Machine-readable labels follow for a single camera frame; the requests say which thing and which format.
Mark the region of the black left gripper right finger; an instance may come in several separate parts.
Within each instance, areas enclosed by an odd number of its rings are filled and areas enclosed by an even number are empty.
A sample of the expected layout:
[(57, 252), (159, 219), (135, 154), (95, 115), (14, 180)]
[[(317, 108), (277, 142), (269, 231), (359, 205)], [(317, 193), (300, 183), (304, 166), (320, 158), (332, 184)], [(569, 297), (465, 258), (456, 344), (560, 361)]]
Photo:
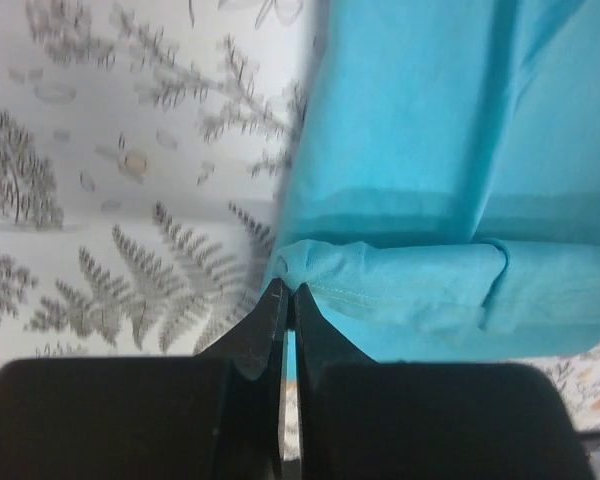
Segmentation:
[(294, 296), (306, 479), (590, 479), (549, 379), (524, 364), (379, 363)]

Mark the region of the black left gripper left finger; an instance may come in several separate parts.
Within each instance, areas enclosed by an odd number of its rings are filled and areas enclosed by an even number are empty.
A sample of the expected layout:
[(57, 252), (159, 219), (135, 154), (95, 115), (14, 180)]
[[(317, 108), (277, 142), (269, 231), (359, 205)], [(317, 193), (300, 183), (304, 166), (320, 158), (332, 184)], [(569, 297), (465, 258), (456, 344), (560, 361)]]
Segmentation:
[(0, 369), (0, 479), (278, 479), (289, 292), (205, 351)]

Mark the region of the turquoise t shirt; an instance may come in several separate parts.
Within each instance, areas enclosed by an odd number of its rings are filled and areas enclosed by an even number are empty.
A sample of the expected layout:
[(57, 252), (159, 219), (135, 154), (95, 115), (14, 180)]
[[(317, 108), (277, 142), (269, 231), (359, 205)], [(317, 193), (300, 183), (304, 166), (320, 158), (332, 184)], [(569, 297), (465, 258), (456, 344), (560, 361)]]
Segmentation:
[(600, 341), (600, 1), (334, 1), (269, 277), (377, 361)]

